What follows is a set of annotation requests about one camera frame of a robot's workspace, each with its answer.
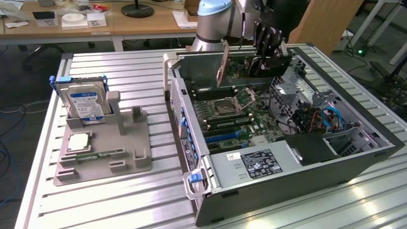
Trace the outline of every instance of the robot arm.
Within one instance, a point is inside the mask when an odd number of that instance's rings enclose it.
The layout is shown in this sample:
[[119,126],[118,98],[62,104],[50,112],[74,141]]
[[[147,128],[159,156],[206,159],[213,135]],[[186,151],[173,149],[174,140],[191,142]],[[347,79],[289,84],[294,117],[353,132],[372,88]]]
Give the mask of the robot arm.
[[250,76],[270,69],[281,75],[291,60],[289,36],[309,4],[310,0],[237,0],[237,5],[231,0],[202,0],[193,51],[222,51],[226,36],[254,39],[259,58],[251,64]]
[[291,60],[286,43],[309,4],[310,0],[267,0],[265,5],[262,0],[254,0],[255,9],[261,11],[254,31],[254,46],[261,58],[253,62],[251,76],[258,75],[262,70],[286,71],[286,65]]

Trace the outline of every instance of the white table leg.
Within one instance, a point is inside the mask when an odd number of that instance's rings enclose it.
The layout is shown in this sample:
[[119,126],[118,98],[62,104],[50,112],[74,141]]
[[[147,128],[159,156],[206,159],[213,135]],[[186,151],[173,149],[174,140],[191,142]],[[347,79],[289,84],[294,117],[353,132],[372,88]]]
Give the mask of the white table leg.
[[394,56],[394,58],[390,60],[390,64],[392,65],[398,65],[402,61],[402,58],[407,55],[407,42],[405,44],[405,46],[401,48],[400,52],[397,53],[397,55]]
[[374,8],[373,11],[370,12],[370,14],[369,14],[369,16],[367,16],[367,18],[366,18],[366,20],[365,20],[365,22],[363,22],[363,24],[362,24],[362,26],[361,26],[358,32],[357,32],[357,34],[354,35],[354,38],[353,38],[353,40],[351,40],[351,45],[353,45],[353,46],[355,46],[355,44],[357,44],[357,42],[358,42],[358,40],[359,40],[359,38],[361,38],[361,36],[362,36],[365,30],[367,29],[369,24],[370,24],[372,21],[374,20],[374,17],[376,17],[376,15],[377,15],[378,12],[380,12],[380,10],[381,10],[381,8],[382,8],[382,6],[384,6],[384,3],[385,3],[385,1],[384,1],[384,0],[380,0],[378,3],[377,3],[376,8]]
[[381,28],[378,29],[378,31],[376,32],[374,36],[372,37],[367,45],[373,46],[374,43],[377,42],[378,38],[381,37],[385,29],[388,28],[390,22],[394,20],[397,14],[400,13],[400,11],[404,9],[404,6],[397,6],[394,11],[392,12],[392,14],[389,15],[386,21],[384,22],[384,24],[381,25]]
[[113,36],[115,52],[123,52],[123,36]]

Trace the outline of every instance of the chair wheel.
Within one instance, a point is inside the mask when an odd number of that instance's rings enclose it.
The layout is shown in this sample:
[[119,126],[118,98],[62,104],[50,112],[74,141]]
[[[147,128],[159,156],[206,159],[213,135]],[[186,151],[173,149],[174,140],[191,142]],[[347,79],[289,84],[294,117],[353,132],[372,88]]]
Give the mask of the chair wheel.
[[93,49],[95,48],[95,43],[94,42],[89,42],[89,47]]
[[33,66],[31,65],[23,65],[23,70],[27,72],[33,71]]
[[22,52],[27,51],[27,45],[18,45],[18,47]]

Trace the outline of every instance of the gray 3d-printed holder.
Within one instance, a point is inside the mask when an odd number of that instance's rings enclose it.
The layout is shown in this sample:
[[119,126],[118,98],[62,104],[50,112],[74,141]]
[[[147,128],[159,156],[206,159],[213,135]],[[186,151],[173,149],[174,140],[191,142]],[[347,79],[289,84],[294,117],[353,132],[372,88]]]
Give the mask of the gray 3d-printed holder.
[[[106,123],[83,125],[79,118],[67,118],[54,178],[57,186],[153,169],[147,113],[142,107],[122,113],[118,91],[107,93],[107,101],[114,114],[106,115]],[[67,152],[70,138],[77,134],[87,134],[89,145]]]

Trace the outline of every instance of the warning label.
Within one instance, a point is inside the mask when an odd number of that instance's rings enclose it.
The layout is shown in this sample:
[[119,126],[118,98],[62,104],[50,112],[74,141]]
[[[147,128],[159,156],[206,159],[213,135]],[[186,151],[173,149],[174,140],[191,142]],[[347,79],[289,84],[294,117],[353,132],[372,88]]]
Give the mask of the warning label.
[[253,179],[283,171],[270,149],[241,155],[241,157]]

